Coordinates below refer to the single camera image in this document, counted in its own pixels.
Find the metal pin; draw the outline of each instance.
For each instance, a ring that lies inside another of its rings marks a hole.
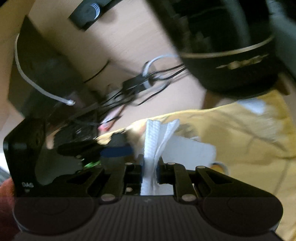
[[[131,192],[133,189],[131,187],[126,188],[126,192]]]
[[[182,200],[185,202],[193,202],[196,199],[196,196],[193,194],[185,194],[182,196]]]
[[[113,194],[106,193],[106,194],[101,196],[101,199],[104,202],[110,202],[110,201],[113,201],[115,199],[115,196]]]

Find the black speaker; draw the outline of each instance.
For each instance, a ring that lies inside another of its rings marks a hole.
[[[79,29],[87,30],[98,18],[120,1],[121,0],[84,0],[70,15],[69,19]]]

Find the screw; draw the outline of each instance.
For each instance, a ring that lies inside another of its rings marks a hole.
[[[113,194],[106,193],[106,194],[103,194],[101,196],[101,199],[104,202],[110,202],[110,201],[113,201],[115,199],[115,196]]]
[[[196,196],[193,194],[185,194],[182,196],[182,200],[185,202],[192,202],[196,199]]]

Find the wire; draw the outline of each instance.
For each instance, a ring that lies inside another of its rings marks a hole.
[[[93,77],[90,77],[88,80],[84,81],[83,83],[87,83],[88,81],[98,76],[109,64],[110,64],[110,60],[107,61],[107,63],[103,66],[103,68],[101,68],[99,72],[97,72]]]
[[[172,70],[178,69],[178,68],[183,67],[183,66],[184,66],[184,64],[179,64],[179,65],[177,65],[177,66],[175,66],[175,67],[173,67],[173,68],[164,69],[164,70],[160,70],[160,71],[154,71],[154,72],[150,73],[149,76],[154,75],[154,74],[159,74],[159,73],[169,72],[169,71],[172,71]]]
[[[149,69],[150,69],[151,65],[152,65],[155,61],[157,61],[158,59],[161,59],[161,58],[177,58],[177,57],[178,57],[178,56],[177,56],[177,55],[174,55],[174,54],[165,54],[165,55],[160,55],[160,56],[154,58],[153,60],[149,61],[149,62],[145,65],[142,75],[143,75],[144,77],[148,76],[148,75],[149,75]]]
[[[135,104],[134,106],[140,106],[141,104],[144,104],[146,101],[150,100],[154,96],[158,95],[160,92],[164,91],[170,84],[171,84],[171,82],[168,82],[161,90],[159,90],[158,92],[155,92],[154,94],[150,95],[148,98],[143,100],[141,103]]]
[[[130,96],[132,96],[133,98],[135,97],[135,95],[134,95],[134,92],[135,92],[136,90],[134,89],[134,90],[132,90],[125,98],[122,98],[121,100],[119,100],[119,101],[116,101],[116,102],[113,102],[113,103],[110,103],[110,104],[108,104],[108,105],[105,105],[105,106],[103,106],[103,107],[109,107],[109,106],[112,106],[112,105],[114,105],[114,104],[116,104],[116,103],[122,103],[122,104],[126,104],[125,102],[123,102],[124,100],[126,100],[128,97],[130,97]],[[117,96],[115,96],[114,98],[117,98],[117,97],[119,97],[119,96],[121,96],[121,95],[125,95],[123,92],[121,92],[119,95],[117,95]]]
[[[120,117],[119,116],[115,116],[114,118],[112,118],[111,120],[108,120],[106,122],[87,122],[87,121],[81,121],[81,120],[78,120],[78,119],[73,119],[72,121],[78,125],[82,125],[82,126],[100,126],[102,124],[106,124],[110,121],[113,121],[113,120],[118,120]]]
[[[105,100],[104,102],[101,102],[100,104],[103,105],[103,104],[107,103],[107,102],[110,101],[111,99],[120,96],[119,94],[120,94],[120,95],[123,94],[122,91],[121,91],[121,89],[120,89],[115,95],[111,96],[109,99]]]
[[[112,106],[112,107],[110,107],[109,109],[107,109],[105,112],[103,112],[102,114],[101,114],[101,120],[103,120],[103,118],[105,118],[105,117],[103,117],[106,113],[108,113],[108,112],[110,112],[111,110],[113,110],[114,108],[117,108],[117,107],[119,107],[119,106],[122,106],[122,105],[124,105],[124,104],[127,104],[128,102],[126,102],[126,103],[119,103],[119,104],[117,104],[117,105],[115,105],[115,106]]]
[[[49,92],[47,92],[46,90],[42,89],[39,85],[37,85],[34,81],[32,81],[22,70],[21,66],[20,66],[20,62],[19,62],[19,58],[18,58],[18,54],[17,54],[17,41],[18,41],[18,37],[19,37],[19,34],[15,40],[15,63],[16,63],[16,66],[17,66],[17,70],[18,72],[20,73],[20,75],[22,76],[22,78],[28,83],[30,84],[32,87],[34,87],[37,91],[39,91],[41,94],[51,98],[51,99],[54,99],[54,100],[57,100],[59,102],[62,102],[62,103],[65,103],[66,105],[69,105],[69,106],[72,106],[75,104],[75,101],[74,100],[68,100],[68,99],[65,99],[65,98],[62,98],[62,97],[59,97],[59,96],[56,96],[56,95],[53,95]]]
[[[134,98],[135,98],[134,92],[135,92],[135,90],[131,91],[131,92],[126,96],[126,98],[125,98],[124,100],[126,100],[128,97],[131,97],[131,98],[130,98],[129,100],[127,100],[126,102],[123,102],[123,100],[120,100],[120,101],[114,102],[114,103],[112,103],[112,104],[109,104],[109,105],[107,105],[107,106],[104,106],[104,107],[109,107],[109,106],[115,104],[115,106],[112,106],[111,108],[109,108],[109,109],[107,109],[105,112],[103,112],[103,113],[101,114],[101,116],[103,116],[104,114],[106,114],[107,112],[109,112],[110,110],[112,110],[112,109],[114,109],[114,108],[116,108],[116,107],[118,107],[118,106],[121,106],[121,105],[124,105],[124,104],[129,104],[129,103],[131,103],[132,101],[134,101]]]
[[[155,80],[170,80],[171,78],[174,78],[175,76],[177,76],[178,74],[182,73],[184,70],[186,70],[186,68],[182,68],[181,70],[177,71],[176,73],[172,74],[169,77],[166,78],[156,78]]]

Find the white cable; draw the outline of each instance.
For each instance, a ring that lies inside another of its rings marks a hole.
[[[148,75],[149,75],[149,68],[151,67],[151,65],[152,65],[155,61],[157,61],[158,59],[161,59],[161,58],[178,58],[178,55],[175,55],[175,54],[165,54],[165,55],[160,55],[160,56],[154,58],[153,60],[149,61],[149,62],[146,64],[146,66],[145,66],[145,68],[144,68],[144,70],[143,70],[142,75],[143,75],[144,77],[148,76]]]
[[[20,62],[19,62],[19,59],[18,59],[18,55],[17,55],[17,40],[18,40],[18,37],[19,35],[17,36],[16,40],[15,40],[15,63],[17,65],[17,69],[20,73],[20,75],[22,76],[22,78],[28,83],[30,84],[31,86],[33,86],[36,90],[38,90],[41,94],[51,98],[51,99],[54,99],[54,100],[57,100],[57,101],[60,101],[62,103],[65,103],[66,105],[69,105],[69,106],[72,106],[75,104],[75,101],[74,100],[68,100],[68,99],[64,99],[62,97],[59,97],[59,96],[56,96],[56,95],[53,95],[53,94],[50,94],[49,92],[45,91],[44,89],[42,89],[39,85],[37,85],[35,82],[33,82],[31,79],[29,79],[28,76],[26,76],[26,74],[23,72],[22,68],[20,67]]]

